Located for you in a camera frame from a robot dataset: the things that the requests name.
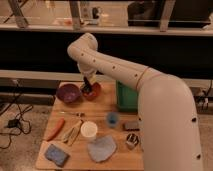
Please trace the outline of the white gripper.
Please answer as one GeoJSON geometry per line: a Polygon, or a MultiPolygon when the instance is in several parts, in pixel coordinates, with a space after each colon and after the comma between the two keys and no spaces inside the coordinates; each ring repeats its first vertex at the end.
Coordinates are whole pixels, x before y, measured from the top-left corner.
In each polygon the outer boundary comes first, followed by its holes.
{"type": "Polygon", "coordinates": [[[83,63],[77,64],[80,73],[87,78],[90,83],[96,82],[97,70],[83,63]]]}

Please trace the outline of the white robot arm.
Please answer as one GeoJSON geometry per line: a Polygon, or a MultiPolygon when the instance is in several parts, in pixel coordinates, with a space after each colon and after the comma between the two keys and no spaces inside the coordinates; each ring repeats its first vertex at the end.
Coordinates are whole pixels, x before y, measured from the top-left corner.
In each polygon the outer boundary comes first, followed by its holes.
{"type": "Polygon", "coordinates": [[[145,171],[203,171],[195,101],[180,78],[97,51],[97,39],[83,34],[67,48],[81,73],[101,72],[137,90],[145,171]]]}

